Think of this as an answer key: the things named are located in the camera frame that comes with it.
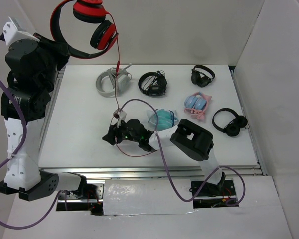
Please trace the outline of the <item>red black headphones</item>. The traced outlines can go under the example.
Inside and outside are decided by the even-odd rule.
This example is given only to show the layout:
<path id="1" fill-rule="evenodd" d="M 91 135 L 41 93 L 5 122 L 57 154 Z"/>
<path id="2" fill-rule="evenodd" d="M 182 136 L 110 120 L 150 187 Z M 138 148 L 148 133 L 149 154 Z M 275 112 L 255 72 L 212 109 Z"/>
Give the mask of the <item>red black headphones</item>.
<path id="1" fill-rule="evenodd" d="M 57 42 L 68 44 L 72 57 L 94 59 L 118 43 L 114 19 L 102 0 L 64 0 L 50 18 L 50 32 Z"/>

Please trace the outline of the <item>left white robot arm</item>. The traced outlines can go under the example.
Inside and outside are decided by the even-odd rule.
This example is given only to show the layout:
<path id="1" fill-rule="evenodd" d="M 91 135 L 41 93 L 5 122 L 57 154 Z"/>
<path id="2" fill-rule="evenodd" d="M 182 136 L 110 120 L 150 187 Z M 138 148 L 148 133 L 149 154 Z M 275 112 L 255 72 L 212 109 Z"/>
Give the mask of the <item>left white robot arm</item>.
<path id="1" fill-rule="evenodd" d="M 7 172 L 0 193 L 18 194 L 26 201 L 67 191 L 81 199 L 87 180 L 76 173 L 51 173 L 39 168 L 41 134 L 46 107 L 59 71 L 70 57 L 68 46 L 35 33 L 8 48 L 8 88 L 1 97 L 1 114 L 7 130 Z"/>

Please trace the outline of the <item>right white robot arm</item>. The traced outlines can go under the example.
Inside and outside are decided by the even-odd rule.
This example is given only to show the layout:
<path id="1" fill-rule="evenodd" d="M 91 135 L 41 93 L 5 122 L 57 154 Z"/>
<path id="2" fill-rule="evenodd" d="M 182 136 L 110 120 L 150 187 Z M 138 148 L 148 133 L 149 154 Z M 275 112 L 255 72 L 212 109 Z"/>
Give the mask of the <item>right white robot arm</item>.
<path id="1" fill-rule="evenodd" d="M 209 177 L 206 182 L 209 193 L 218 195 L 224 190 L 225 173 L 215 159 L 212 133 L 187 119 L 182 119 L 172 128 L 158 132 L 145 129 L 137 119 L 127 122 L 121 120 L 109 126 L 102 140 L 110 145 L 131 141 L 149 153 L 176 146 L 190 159 L 197 161 L 203 173 Z"/>

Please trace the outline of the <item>white grey headphones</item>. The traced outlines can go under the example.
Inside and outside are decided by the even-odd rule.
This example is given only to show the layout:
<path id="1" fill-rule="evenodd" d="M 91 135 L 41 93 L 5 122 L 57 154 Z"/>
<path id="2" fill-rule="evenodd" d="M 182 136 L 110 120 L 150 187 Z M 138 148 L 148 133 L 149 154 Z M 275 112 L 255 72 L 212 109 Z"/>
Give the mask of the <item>white grey headphones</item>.
<path id="1" fill-rule="evenodd" d="M 132 79 L 132 75 L 127 71 L 132 64 L 128 64 L 124 68 L 119 68 L 116 70 L 115 67 L 109 68 L 106 71 L 102 72 L 98 75 L 95 86 L 98 93 L 106 98 L 113 97 L 115 94 L 123 93 L 130 84 L 130 80 Z M 106 91 L 103 89 L 103 81 L 110 80 L 112 85 L 112 89 L 110 91 Z"/>

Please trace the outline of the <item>teal white headphones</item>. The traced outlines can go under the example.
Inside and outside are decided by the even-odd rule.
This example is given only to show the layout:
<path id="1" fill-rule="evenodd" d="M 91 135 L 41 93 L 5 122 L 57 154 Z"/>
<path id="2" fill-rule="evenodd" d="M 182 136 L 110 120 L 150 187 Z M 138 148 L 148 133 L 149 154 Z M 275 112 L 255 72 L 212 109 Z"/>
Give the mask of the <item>teal white headphones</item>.
<path id="1" fill-rule="evenodd" d="M 147 110 L 148 125 L 157 131 L 163 131 L 173 128 L 179 123 L 177 110 L 156 109 L 157 115 Z"/>

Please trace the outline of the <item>pink blue cat-ear headphones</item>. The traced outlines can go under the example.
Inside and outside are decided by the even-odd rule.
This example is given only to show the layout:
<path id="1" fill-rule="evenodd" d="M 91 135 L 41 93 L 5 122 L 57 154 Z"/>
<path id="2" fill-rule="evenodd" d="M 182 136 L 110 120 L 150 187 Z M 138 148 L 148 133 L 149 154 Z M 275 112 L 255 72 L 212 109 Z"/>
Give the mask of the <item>pink blue cat-ear headphones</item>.
<path id="1" fill-rule="evenodd" d="M 190 114 L 192 118 L 205 122 L 206 111 L 209 107 L 212 96 L 202 92 L 196 92 L 184 101 L 184 112 Z"/>

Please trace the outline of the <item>black folded headphones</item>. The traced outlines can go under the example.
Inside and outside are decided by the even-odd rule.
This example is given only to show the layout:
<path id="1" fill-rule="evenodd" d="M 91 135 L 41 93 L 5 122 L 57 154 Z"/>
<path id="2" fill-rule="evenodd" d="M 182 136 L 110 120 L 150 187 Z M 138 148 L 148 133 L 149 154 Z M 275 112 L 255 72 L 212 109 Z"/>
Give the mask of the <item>black folded headphones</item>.
<path id="1" fill-rule="evenodd" d="M 191 81 L 199 87 L 206 87 L 215 79 L 215 73 L 203 65 L 195 65 L 191 70 Z"/>

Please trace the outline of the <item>black thin-band headphones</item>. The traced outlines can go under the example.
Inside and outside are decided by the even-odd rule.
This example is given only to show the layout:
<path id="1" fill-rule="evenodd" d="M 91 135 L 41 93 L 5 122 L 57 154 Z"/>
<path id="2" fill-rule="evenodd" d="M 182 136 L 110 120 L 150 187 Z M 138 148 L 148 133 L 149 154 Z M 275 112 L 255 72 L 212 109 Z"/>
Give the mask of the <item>black thin-band headphones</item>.
<path id="1" fill-rule="evenodd" d="M 220 112 L 230 112 L 234 118 L 224 127 L 221 128 L 215 123 L 215 117 Z M 239 135 L 241 129 L 249 129 L 249 123 L 247 118 L 244 115 L 239 115 L 236 111 L 231 108 L 221 108 L 215 112 L 212 117 L 212 125 L 213 127 L 226 134 L 229 137 L 236 137 Z"/>

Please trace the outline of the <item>white foil-edged panel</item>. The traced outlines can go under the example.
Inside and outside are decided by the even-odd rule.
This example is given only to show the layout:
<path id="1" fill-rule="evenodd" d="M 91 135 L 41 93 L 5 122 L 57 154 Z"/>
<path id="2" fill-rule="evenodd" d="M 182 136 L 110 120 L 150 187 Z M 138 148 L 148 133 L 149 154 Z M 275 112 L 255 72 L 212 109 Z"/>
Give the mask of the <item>white foil-edged panel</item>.
<path id="1" fill-rule="evenodd" d="M 107 216 L 173 215 L 194 212 L 167 179 L 108 180 L 104 184 L 103 212 Z"/>

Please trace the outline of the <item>black wired headphones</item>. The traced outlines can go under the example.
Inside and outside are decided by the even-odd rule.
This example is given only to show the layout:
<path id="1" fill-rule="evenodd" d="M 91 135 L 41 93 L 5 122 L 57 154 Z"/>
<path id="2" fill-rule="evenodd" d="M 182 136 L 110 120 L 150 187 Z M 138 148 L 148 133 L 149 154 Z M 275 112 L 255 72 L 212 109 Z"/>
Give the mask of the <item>black wired headphones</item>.
<path id="1" fill-rule="evenodd" d="M 146 80 L 152 80 L 152 82 L 145 88 L 142 87 L 142 83 Z M 166 94 L 167 80 L 165 72 L 159 70 L 156 72 L 147 72 L 143 74 L 138 81 L 138 87 L 141 93 L 151 97 L 160 97 Z"/>

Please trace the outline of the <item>aluminium rail frame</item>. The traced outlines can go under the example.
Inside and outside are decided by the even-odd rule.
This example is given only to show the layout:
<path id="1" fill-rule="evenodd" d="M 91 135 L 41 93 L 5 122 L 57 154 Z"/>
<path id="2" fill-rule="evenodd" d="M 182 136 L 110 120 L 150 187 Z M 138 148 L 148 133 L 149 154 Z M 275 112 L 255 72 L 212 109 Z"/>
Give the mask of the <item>aluminium rail frame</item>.
<path id="1" fill-rule="evenodd" d="M 177 110 L 180 119 L 190 119 L 184 112 L 187 96 L 200 88 L 190 79 L 190 65 L 133 65 L 129 68 L 132 80 L 128 89 L 117 98 L 101 96 L 95 87 L 97 76 L 106 65 L 69 65 L 57 84 L 53 97 L 49 125 L 46 129 L 39 165 L 49 172 L 77 172 L 88 178 L 163 177 L 163 163 L 167 162 L 173 176 L 197 176 L 201 170 L 196 161 L 176 147 L 167 147 L 163 153 L 147 155 L 133 142 L 111 146 L 102 140 L 112 122 L 112 113 L 123 106 L 127 119 L 147 123 L 150 107 Z M 215 80 L 202 92 L 212 96 L 205 122 L 201 126 L 214 136 L 214 152 L 219 164 L 230 166 L 243 175 L 261 175 L 262 171 L 254 147 L 245 129 L 235 138 L 217 131 L 212 117 L 223 107 L 241 113 L 230 69 L 213 65 Z M 151 97 L 140 92 L 139 78 L 147 72 L 163 70 L 167 80 L 166 94 Z M 220 112 L 215 117 L 219 126 L 225 126 L 233 116 Z"/>

